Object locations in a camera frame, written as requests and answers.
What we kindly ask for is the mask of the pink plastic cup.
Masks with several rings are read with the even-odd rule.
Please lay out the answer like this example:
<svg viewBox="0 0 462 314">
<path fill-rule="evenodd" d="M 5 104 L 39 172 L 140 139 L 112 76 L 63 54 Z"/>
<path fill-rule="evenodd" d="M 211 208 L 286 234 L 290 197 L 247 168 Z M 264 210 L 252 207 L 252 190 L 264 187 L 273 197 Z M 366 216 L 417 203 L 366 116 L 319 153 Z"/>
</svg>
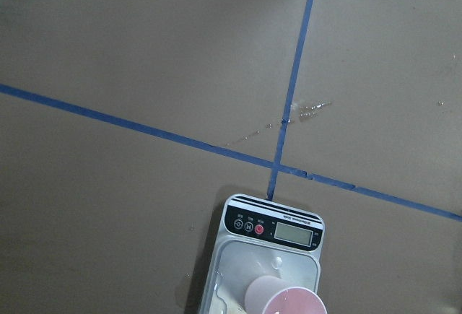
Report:
<svg viewBox="0 0 462 314">
<path fill-rule="evenodd" d="M 246 313 L 327 313 L 323 301 L 312 290 L 275 276 L 260 276 L 250 283 L 244 309 Z"/>
</svg>

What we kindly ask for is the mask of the silver digital kitchen scale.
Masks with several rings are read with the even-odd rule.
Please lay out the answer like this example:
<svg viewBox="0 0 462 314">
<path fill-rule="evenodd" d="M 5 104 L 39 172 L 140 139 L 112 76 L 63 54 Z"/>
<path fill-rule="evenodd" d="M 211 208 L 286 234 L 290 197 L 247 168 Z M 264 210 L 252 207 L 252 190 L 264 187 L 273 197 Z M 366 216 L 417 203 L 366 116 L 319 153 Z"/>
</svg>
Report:
<svg viewBox="0 0 462 314">
<path fill-rule="evenodd" d="M 317 294 L 324 232 L 324 221 L 315 213 L 232 195 L 222 209 L 196 313 L 246 313 L 246 289 L 260 276 Z"/>
</svg>

